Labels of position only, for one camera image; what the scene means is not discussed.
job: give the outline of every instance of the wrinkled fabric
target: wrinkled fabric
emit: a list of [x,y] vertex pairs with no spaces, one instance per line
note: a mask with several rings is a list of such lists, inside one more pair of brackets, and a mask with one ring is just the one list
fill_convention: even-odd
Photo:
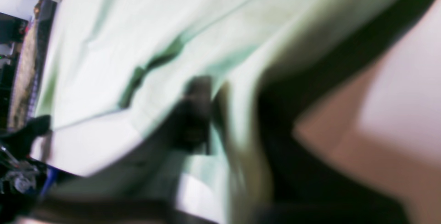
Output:
[[186,171],[213,189],[227,223],[245,223],[271,196],[260,88],[313,65],[394,1],[63,0],[36,115],[51,114],[57,130],[128,108],[147,136],[192,77],[212,76],[224,130],[212,128],[214,156],[189,158]]

